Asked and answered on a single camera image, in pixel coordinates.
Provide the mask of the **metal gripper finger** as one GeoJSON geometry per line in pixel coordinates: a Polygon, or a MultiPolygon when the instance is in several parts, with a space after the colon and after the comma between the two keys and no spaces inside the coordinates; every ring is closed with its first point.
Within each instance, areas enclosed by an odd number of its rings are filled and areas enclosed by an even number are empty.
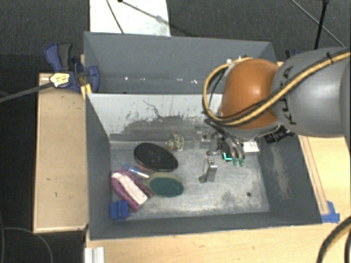
{"type": "Polygon", "coordinates": [[[195,148],[209,148],[212,142],[211,131],[208,127],[195,129],[195,148]]]}
{"type": "Polygon", "coordinates": [[[204,161],[202,175],[199,176],[200,183],[214,182],[216,178],[218,166],[211,157],[207,157],[204,161]]]}

